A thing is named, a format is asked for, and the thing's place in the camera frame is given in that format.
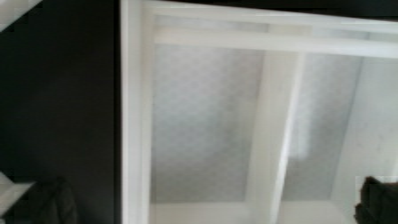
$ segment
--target black surface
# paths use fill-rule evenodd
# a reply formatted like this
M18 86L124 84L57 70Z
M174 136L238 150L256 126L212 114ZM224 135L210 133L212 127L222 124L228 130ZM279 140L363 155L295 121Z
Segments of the black surface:
M361 203L355 207L359 224L398 223L398 183L382 183L366 177L361 188Z
M64 176L82 223L119 223L112 0L45 0L0 33L0 171Z

